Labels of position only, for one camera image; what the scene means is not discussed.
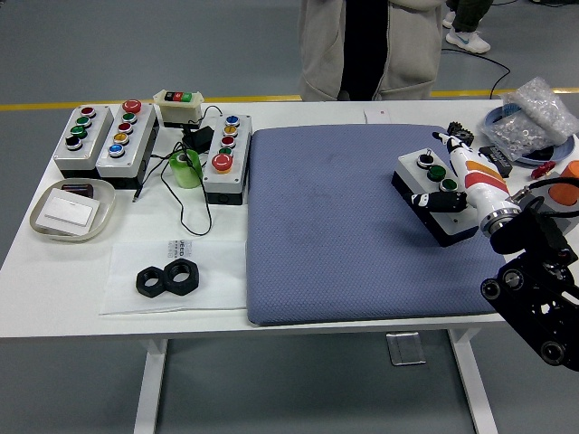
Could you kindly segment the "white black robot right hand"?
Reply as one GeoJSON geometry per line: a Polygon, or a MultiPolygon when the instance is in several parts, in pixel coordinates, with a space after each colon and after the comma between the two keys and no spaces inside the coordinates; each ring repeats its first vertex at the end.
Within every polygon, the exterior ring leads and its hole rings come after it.
{"type": "Polygon", "coordinates": [[[500,173],[478,151],[455,136],[433,132],[446,147],[456,174],[458,192],[405,193],[404,200],[414,209],[428,212],[462,212],[468,205],[477,210],[480,223],[502,214],[518,214],[520,207],[509,200],[507,184],[500,173]]]}

